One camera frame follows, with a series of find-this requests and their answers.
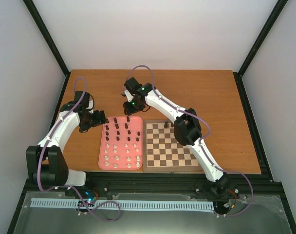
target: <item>wooden table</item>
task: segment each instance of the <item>wooden table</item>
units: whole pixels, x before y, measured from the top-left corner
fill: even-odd
[[[73,83],[77,77],[87,81],[87,92],[93,95],[95,109],[104,110],[107,117],[124,116],[121,96],[129,70],[72,70],[62,104],[73,100]],[[154,70],[156,87],[167,98],[185,108],[192,107],[197,115],[211,127],[211,136],[205,141],[216,161],[225,170],[246,174],[260,174],[258,159],[247,126],[240,97],[232,71],[220,70]],[[138,82],[151,83],[147,70],[132,74]],[[76,90],[83,90],[79,81]],[[145,119],[166,119],[151,108],[146,113],[136,113]],[[201,124],[202,133],[207,129]],[[87,133],[75,129],[64,149],[70,169],[102,171],[98,166],[102,126]]]

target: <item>chessboard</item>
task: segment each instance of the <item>chessboard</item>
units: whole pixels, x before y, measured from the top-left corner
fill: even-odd
[[[145,120],[144,172],[203,171],[187,146],[177,142],[169,120]]]

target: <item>black aluminum frame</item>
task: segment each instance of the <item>black aluminum frame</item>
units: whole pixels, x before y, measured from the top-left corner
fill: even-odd
[[[52,37],[50,36],[49,31],[47,30],[39,12],[37,11],[36,6],[32,0],[23,0],[26,4],[30,14],[35,20],[40,32],[42,33],[44,39],[46,40],[48,46],[50,47],[55,59],[57,60],[61,70],[65,75],[65,82],[59,96],[58,103],[56,105],[55,114],[52,119],[51,127],[53,126],[68,80],[70,77],[70,72],[67,69],[66,64],[64,63]],[[287,214],[287,218],[291,227],[291,230],[296,234],[296,224],[292,215],[292,212],[289,207],[283,186],[281,182],[274,182],[273,177],[269,168],[267,157],[259,136],[259,132],[253,117],[251,106],[246,95],[242,77],[247,70],[248,66],[252,62],[254,56],[256,55],[261,44],[268,35],[270,29],[274,25],[278,16],[280,15],[283,7],[288,0],[278,0],[275,7],[273,8],[268,20],[263,26],[259,36],[257,37],[255,43],[253,44],[250,52],[248,53],[246,59],[244,60],[240,70],[234,72],[234,79],[237,85],[238,93],[241,99],[247,124],[250,130],[254,148],[258,157],[259,166],[261,169],[260,175],[247,175],[250,179],[254,193],[257,195],[279,195],[284,207],[284,210]],[[236,185],[236,188],[240,191],[240,194],[250,195],[251,191],[246,183],[245,179],[240,175],[229,175],[231,181]],[[208,197],[201,193],[203,185],[207,183],[207,179],[204,174],[162,174],[162,173],[106,173],[106,172],[91,172],[88,173],[89,183],[95,186],[99,195],[107,198],[111,198],[112,195],[117,195],[118,193],[173,193],[173,194],[185,194],[191,197],[196,198],[207,198],[211,201],[220,201],[220,199],[214,197]],[[81,194],[84,194],[86,188],[78,188]],[[36,185],[32,185],[28,182],[25,183],[23,191],[21,193],[16,211],[14,213],[12,222],[8,229],[8,234],[14,232],[16,222],[23,204],[25,194],[28,191],[38,191]],[[76,196],[72,190],[64,190],[66,194],[71,196]]]

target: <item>purple cable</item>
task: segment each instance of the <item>purple cable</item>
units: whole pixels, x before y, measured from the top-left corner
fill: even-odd
[[[65,118],[67,118],[67,117],[73,112],[73,110],[74,110],[74,109],[80,104],[81,100],[83,99],[83,97],[84,97],[84,95],[85,95],[85,92],[86,92],[86,86],[87,86],[87,85],[86,85],[86,80],[85,80],[83,77],[78,77],[77,79],[75,79],[75,81],[74,81],[74,92],[75,92],[75,85],[76,85],[76,83],[77,83],[77,81],[78,81],[79,79],[81,79],[81,80],[84,81],[84,89],[83,89],[83,93],[82,93],[81,97],[79,98],[78,102],[77,102],[77,103],[76,103],[76,104],[75,104],[75,105],[74,105],[74,106],[73,106],[73,107],[67,112],[67,114],[64,115],[63,119],[60,119],[60,120],[57,122],[57,124],[55,125],[55,127],[52,129],[52,131],[51,131],[51,133],[50,133],[50,135],[49,135],[49,138],[52,138],[52,136],[54,135],[55,131],[56,131],[57,128],[60,126],[60,124],[63,122],[63,120],[64,120]],[[38,185],[38,187],[39,187],[39,189],[40,189],[41,192],[48,192],[48,191],[52,190],[53,188],[55,188],[55,186],[52,186],[52,187],[48,188],[47,190],[43,189],[42,184],[41,184],[41,178],[40,178],[40,175],[41,175],[41,166],[42,166],[42,161],[43,161],[43,156],[44,156],[45,149],[46,149],[47,145],[49,144],[49,142],[50,142],[50,140],[48,139],[48,140],[46,140],[46,142],[44,143],[44,146],[43,146],[43,148],[42,148],[42,150],[41,150],[41,153],[40,153],[39,163],[38,163],[38,165],[37,165],[37,185]],[[99,205],[98,205],[97,207],[95,207],[94,209],[92,209],[92,211],[96,210],[98,207],[103,206],[103,205],[106,204],[106,203],[114,203],[114,204],[118,207],[118,209],[119,209],[119,214],[118,214],[118,216],[117,216],[116,218],[114,218],[114,219],[110,219],[110,220],[105,220],[105,219],[101,219],[101,218],[99,218],[98,216],[94,215],[94,214],[92,213],[92,211],[89,209],[89,207],[88,207],[87,204],[85,203],[85,201],[84,201],[83,197],[81,196],[81,194],[79,193],[79,191],[78,191],[75,187],[72,187],[72,186],[71,186],[71,188],[72,188],[72,189],[78,194],[79,198],[81,199],[81,201],[82,201],[82,203],[84,204],[84,206],[86,207],[86,209],[88,209],[88,211],[89,211],[89,212],[90,212],[95,218],[97,218],[97,219],[99,219],[99,220],[101,220],[101,221],[103,221],[103,222],[112,222],[112,221],[115,221],[115,220],[120,216],[120,214],[121,214],[121,208],[120,208],[120,205],[119,205],[117,202],[115,202],[115,201],[105,201],[105,202],[99,204]]]
[[[151,78],[152,78],[152,89],[153,89],[153,91],[154,91],[154,93],[155,93],[156,96],[160,96],[160,95],[156,92],[156,90],[155,90],[155,86],[154,86],[154,80],[155,80],[155,77],[154,77],[153,71],[152,71],[148,66],[146,66],[146,65],[138,65],[138,66],[134,67],[134,68],[129,72],[129,74],[128,74],[126,80],[128,80],[128,78],[130,77],[130,75],[132,74],[132,72],[133,72],[136,68],[139,68],[139,67],[145,67],[145,68],[147,68],[147,69],[150,71],[150,73],[151,73]],[[168,101],[164,100],[162,97],[161,97],[160,99],[161,99],[163,102],[165,102],[167,105],[169,105],[170,107],[172,107],[174,110],[176,110],[176,106],[174,106],[174,105],[172,105],[171,103],[169,103]],[[207,160],[212,164],[212,166],[215,167],[217,170],[219,170],[219,171],[221,171],[221,172],[226,172],[226,173],[229,173],[229,174],[240,174],[240,175],[242,175],[242,176],[246,179],[246,181],[248,182],[248,184],[249,184],[249,186],[250,186],[250,189],[251,189],[251,196],[252,196],[252,197],[251,197],[251,201],[250,201],[250,203],[249,203],[249,204],[248,204],[248,205],[247,205],[242,211],[239,211],[238,213],[235,213],[235,214],[226,215],[226,217],[234,217],[234,216],[237,216],[237,215],[241,214],[242,212],[246,211],[246,210],[252,205],[252,202],[253,202],[253,200],[254,200],[254,191],[253,191],[253,187],[252,187],[252,184],[251,184],[250,180],[248,179],[248,177],[246,177],[246,175],[243,174],[243,173],[241,173],[241,172],[225,171],[225,170],[223,170],[223,169],[221,169],[221,168],[216,167],[216,166],[214,165],[214,163],[212,162],[212,160],[209,158],[209,156],[206,154],[204,148],[203,148],[202,145],[201,145],[201,140],[207,138],[207,137],[211,134],[211,128],[209,127],[209,125],[208,125],[203,119],[201,119],[200,117],[198,117],[198,116],[196,116],[196,115],[194,115],[194,114],[191,114],[191,113],[188,113],[188,112],[186,112],[186,111],[182,111],[182,110],[178,110],[178,111],[181,112],[181,113],[184,113],[184,114],[186,114],[186,115],[189,115],[189,116],[191,116],[191,117],[194,117],[194,118],[196,118],[196,119],[198,119],[198,120],[200,120],[200,121],[201,121],[202,123],[204,123],[204,124],[206,125],[206,127],[208,128],[208,133],[207,133],[205,136],[203,136],[203,137],[201,137],[201,138],[199,139],[199,144],[200,144],[200,146],[201,146],[202,151],[204,152],[205,157],[206,157]]]
[[[105,201],[105,202],[100,203],[98,206],[94,207],[92,210],[90,210],[89,207],[88,207],[88,205],[85,203],[83,197],[81,196],[80,192],[75,187],[71,187],[71,188],[76,192],[76,194],[78,194],[79,198],[81,199],[82,203],[84,204],[84,206],[86,207],[86,209],[88,210],[88,212],[91,215],[93,215],[95,218],[97,218],[98,220],[103,221],[103,222],[113,222],[113,221],[116,221],[120,217],[121,207],[120,207],[119,203],[117,203],[115,201]],[[113,218],[113,219],[102,219],[102,218],[98,217],[97,215],[95,215],[93,213],[94,210],[96,210],[97,208],[105,205],[106,203],[113,203],[113,204],[115,204],[118,207],[119,213],[118,213],[118,215],[115,218]]]

